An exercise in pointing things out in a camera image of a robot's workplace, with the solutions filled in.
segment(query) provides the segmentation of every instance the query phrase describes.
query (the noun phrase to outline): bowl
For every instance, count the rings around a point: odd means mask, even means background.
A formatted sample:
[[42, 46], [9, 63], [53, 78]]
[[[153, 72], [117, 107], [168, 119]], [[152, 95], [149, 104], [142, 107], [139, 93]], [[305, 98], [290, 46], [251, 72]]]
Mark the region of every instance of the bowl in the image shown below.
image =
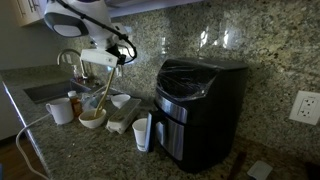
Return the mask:
[[107, 112], [103, 109], [98, 118], [93, 118], [95, 111], [96, 109], [92, 109], [81, 113], [79, 116], [81, 124], [90, 129], [99, 127], [106, 119]]
[[111, 97], [112, 104], [117, 108], [121, 108], [126, 102], [128, 102], [130, 96], [128, 94], [119, 94]]

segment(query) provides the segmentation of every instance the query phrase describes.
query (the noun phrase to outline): white mug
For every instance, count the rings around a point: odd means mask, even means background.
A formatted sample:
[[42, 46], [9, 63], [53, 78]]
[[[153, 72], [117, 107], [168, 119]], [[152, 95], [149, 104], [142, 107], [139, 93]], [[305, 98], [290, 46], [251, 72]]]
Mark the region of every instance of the white mug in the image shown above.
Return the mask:
[[46, 104], [46, 108], [53, 115], [57, 124], [66, 124], [73, 119], [73, 111], [69, 98], [60, 98]]

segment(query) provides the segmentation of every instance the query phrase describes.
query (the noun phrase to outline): bottle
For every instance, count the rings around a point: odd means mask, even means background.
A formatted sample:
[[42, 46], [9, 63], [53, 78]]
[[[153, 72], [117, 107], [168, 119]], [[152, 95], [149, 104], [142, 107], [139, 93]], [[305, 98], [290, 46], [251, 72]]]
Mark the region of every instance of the bottle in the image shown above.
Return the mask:
[[81, 73], [80, 71], [78, 70], [78, 67], [77, 65], [72, 65], [73, 67], [73, 77], [74, 77], [74, 80], [76, 82], [80, 82], [81, 81]]
[[68, 96], [71, 101], [74, 117], [79, 117], [79, 115], [82, 113], [82, 106], [81, 106], [81, 101], [78, 98], [77, 92], [69, 91]]

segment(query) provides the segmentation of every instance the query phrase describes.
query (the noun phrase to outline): granite countertop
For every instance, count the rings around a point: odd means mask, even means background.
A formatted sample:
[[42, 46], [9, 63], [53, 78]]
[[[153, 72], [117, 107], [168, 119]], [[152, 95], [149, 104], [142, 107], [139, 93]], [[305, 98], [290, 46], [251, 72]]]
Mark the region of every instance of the granite countertop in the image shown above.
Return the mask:
[[[46, 115], [47, 110], [45, 103], [34, 104], [23, 89], [70, 78], [52, 67], [0, 74], [24, 125]], [[108, 117], [116, 110], [111, 103], [106, 109]], [[307, 179], [303, 162], [241, 137], [235, 138], [230, 155], [222, 163], [198, 174], [185, 173], [159, 145], [152, 153], [139, 152], [132, 128], [119, 135], [106, 130], [106, 123], [97, 129], [88, 129], [77, 120], [58, 126], [50, 116], [31, 127], [29, 138], [50, 179], [227, 179], [239, 152], [246, 152], [247, 157], [236, 179], [249, 179], [246, 172], [257, 160], [273, 167], [268, 179]]]

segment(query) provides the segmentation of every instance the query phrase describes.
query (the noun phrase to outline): cable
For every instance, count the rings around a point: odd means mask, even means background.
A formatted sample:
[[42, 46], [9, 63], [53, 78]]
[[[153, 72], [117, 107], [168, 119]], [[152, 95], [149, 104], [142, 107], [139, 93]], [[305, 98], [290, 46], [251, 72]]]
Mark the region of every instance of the cable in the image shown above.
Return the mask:
[[56, 1], [57, 1], [61, 6], [63, 6], [64, 8], [66, 8], [66, 9], [68, 9], [69, 11], [71, 11], [71, 12], [75, 13], [76, 15], [78, 15], [81, 19], [86, 19], [86, 20], [88, 20], [88, 21], [90, 21], [90, 22], [92, 22], [92, 23], [100, 26], [102, 29], [106, 29], [106, 30], [112, 32], [113, 34], [117, 35], [120, 40], [124, 40], [126, 43], [128, 43], [128, 44], [132, 47], [132, 49], [133, 49], [134, 56], [132, 57], [131, 60], [124, 62], [124, 64], [130, 63], [130, 62], [132, 62], [134, 59], [137, 58], [137, 54], [138, 54], [138, 53], [137, 53], [137, 49], [136, 49], [136, 47], [131, 43], [131, 41], [129, 40], [129, 38], [128, 38], [128, 36], [127, 36], [126, 34], [121, 34], [120, 32], [114, 30], [113, 28], [108, 27], [108, 26], [106, 26], [105, 24], [103, 24], [103, 23], [101, 23], [101, 22], [93, 19], [92, 17], [87, 16], [86, 14], [83, 14], [83, 13], [75, 10], [74, 8], [72, 8], [71, 6], [69, 6], [69, 4], [63, 2], [62, 0], [56, 0]]
[[20, 139], [21, 134], [22, 134], [26, 129], [28, 129], [28, 128], [29, 128], [30, 126], [32, 126], [33, 124], [35, 124], [35, 123], [43, 120], [44, 118], [48, 117], [49, 115], [51, 115], [51, 114], [47, 114], [47, 115], [45, 115], [45, 116], [43, 116], [43, 117], [35, 120], [34, 122], [30, 123], [29, 125], [27, 125], [27, 126], [24, 127], [23, 129], [21, 129], [21, 131], [18, 133], [18, 135], [17, 135], [17, 137], [16, 137], [16, 145], [17, 145], [20, 153], [22, 154], [24, 160], [26, 161], [26, 163], [27, 163], [30, 171], [32, 171], [33, 173], [41, 176], [43, 179], [46, 179], [46, 180], [49, 180], [49, 178], [46, 177], [45, 175], [41, 174], [40, 172], [34, 170], [33, 167], [31, 166], [30, 161], [29, 161], [29, 159], [28, 159], [28, 156], [26, 155], [26, 153], [23, 151], [23, 149], [22, 149], [21, 146], [20, 146], [19, 139]]
[[107, 85], [102, 86], [101, 88], [99, 88], [98, 90], [96, 90], [95, 92], [93, 92], [92, 95], [98, 94], [98, 92], [102, 91], [102, 90], [105, 89], [106, 87], [107, 87]]
[[131, 55], [130, 50], [129, 50], [129, 48], [128, 48], [127, 46], [122, 45], [122, 44], [118, 44], [118, 46], [119, 46], [119, 47], [124, 47], [124, 48], [126, 48], [127, 51], [128, 51], [129, 56], [133, 58], [133, 56]]

